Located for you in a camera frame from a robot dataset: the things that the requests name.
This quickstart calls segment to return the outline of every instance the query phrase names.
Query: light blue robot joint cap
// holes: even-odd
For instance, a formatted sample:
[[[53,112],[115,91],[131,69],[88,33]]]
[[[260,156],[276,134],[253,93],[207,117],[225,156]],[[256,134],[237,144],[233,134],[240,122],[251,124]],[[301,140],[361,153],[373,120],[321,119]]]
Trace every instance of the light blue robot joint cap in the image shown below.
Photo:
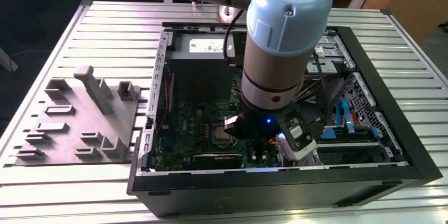
[[[315,47],[328,22],[332,0],[251,0],[247,27],[256,45],[289,57]]]

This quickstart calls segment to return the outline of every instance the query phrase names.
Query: ur robot arm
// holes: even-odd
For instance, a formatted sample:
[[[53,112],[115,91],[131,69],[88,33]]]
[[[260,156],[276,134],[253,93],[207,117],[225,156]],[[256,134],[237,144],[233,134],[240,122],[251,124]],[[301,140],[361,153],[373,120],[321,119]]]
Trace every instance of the ur robot arm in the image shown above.
[[[289,160],[315,148],[315,136],[292,100],[327,28],[332,0],[200,0],[247,9],[241,111],[225,117],[229,134],[275,137]]]

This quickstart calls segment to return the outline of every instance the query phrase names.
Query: aluminum table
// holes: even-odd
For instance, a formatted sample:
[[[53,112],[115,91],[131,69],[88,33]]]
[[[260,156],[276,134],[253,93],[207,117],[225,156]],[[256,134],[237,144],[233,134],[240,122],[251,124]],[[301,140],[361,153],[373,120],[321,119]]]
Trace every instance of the aluminum table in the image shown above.
[[[129,164],[17,167],[15,146],[35,123],[53,77],[71,85],[77,65],[96,67],[109,86],[143,87],[132,142],[145,106],[163,21],[216,22],[217,7],[84,1],[0,140],[0,220],[8,223],[160,221],[125,193]],[[361,207],[191,216],[192,223],[444,223],[448,220],[448,81],[393,16],[379,10],[333,9],[329,25],[349,26],[367,51],[444,178]]]

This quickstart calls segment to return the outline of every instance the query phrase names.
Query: screw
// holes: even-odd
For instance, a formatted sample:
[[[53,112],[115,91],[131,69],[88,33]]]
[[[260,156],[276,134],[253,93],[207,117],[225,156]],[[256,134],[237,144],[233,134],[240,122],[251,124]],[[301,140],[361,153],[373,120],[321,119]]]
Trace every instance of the screw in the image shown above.
[[[272,100],[273,102],[279,102],[279,101],[280,101],[280,97],[273,97],[271,100]]]

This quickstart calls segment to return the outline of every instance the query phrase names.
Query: floor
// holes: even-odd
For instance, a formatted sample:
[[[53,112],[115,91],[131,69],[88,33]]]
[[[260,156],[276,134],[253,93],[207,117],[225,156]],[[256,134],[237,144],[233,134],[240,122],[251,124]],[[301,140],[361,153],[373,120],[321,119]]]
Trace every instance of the floor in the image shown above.
[[[0,0],[0,47],[20,66],[0,69],[0,135],[9,123],[81,0]],[[163,0],[101,0],[161,2]],[[439,28],[423,45],[448,76],[448,33]]]

